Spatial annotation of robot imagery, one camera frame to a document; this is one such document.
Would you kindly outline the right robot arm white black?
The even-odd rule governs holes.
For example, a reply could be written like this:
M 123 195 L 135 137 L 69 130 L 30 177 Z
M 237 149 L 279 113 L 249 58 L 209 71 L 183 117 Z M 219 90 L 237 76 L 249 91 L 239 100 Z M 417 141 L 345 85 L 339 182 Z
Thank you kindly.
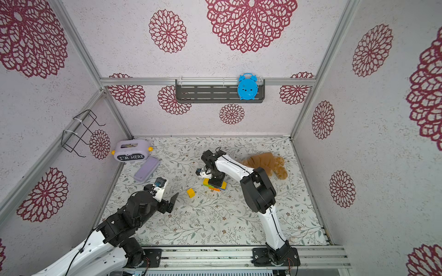
M 239 182 L 247 206 L 260 218 L 266 238 L 266 249 L 253 251 L 252 263 L 264 266 L 300 266 L 297 249 L 284 236 L 277 216 L 276 190 L 263 168 L 253 169 L 240 164 L 226 152 L 207 150 L 201 156 L 205 164 L 196 174 L 208 180 L 208 184 L 220 188 L 225 176 Z

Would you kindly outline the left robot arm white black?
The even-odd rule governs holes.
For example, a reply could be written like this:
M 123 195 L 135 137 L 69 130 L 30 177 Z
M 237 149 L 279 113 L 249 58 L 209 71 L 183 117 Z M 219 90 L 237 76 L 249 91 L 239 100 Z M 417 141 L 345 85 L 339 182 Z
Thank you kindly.
M 37 276 L 105 276 L 124 267 L 138 267 L 146 254 L 133 235 L 156 212 L 171 213 L 178 193 L 169 201 L 162 192 L 131 195 L 127 203 L 92 229 L 87 238 Z

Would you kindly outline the yellow square lego brick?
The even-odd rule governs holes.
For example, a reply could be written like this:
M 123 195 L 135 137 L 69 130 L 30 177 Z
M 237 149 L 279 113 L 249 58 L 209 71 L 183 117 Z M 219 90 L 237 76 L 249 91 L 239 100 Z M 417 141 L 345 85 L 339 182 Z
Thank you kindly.
M 193 189 L 188 189 L 186 191 L 186 193 L 189 196 L 189 198 L 193 198 L 196 195 L 196 193 L 195 193 L 195 191 Z

